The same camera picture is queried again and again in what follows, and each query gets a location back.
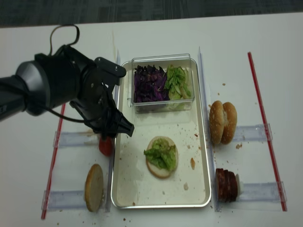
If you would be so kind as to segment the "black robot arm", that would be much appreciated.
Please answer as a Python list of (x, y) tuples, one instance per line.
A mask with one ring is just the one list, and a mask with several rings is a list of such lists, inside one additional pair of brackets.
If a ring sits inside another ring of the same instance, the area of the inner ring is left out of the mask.
[(134, 125), (117, 109), (112, 91), (126, 75), (123, 67), (102, 57), (81, 54), (46, 56), (22, 63), (15, 75), (0, 80), (0, 118), (19, 112), (39, 116), (69, 103), (85, 124), (102, 138), (131, 136)]

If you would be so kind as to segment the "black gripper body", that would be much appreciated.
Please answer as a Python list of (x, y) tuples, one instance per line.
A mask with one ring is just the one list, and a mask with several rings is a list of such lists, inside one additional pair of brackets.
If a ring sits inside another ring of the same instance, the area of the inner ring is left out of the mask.
[(106, 124), (108, 133), (110, 111), (117, 109), (112, 91), (115, 85), (121, 85), (125, 75), (124, 67), (102, 57), (96, 58), (84, 71), (78, 97), (70, 105), (95, 133), (100, 133), (102, 123)]

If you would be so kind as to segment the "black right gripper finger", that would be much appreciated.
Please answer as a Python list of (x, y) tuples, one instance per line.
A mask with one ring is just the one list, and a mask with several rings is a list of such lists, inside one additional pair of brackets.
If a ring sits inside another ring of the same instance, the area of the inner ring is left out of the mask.
[(105, 123), (102, 123), (100, 126), (100, 134), (103, 141), (107, 140), (107, 127)]

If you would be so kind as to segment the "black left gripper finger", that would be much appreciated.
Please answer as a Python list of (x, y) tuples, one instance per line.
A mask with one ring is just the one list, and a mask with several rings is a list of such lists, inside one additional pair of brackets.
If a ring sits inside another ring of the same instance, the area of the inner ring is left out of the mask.
[(134, 125), (129, 122), (119, 110), (111, 110), (108, 120), (109, 136), (116, 137), (119, 133), (124, 133), (130, 137), (133, 135)]

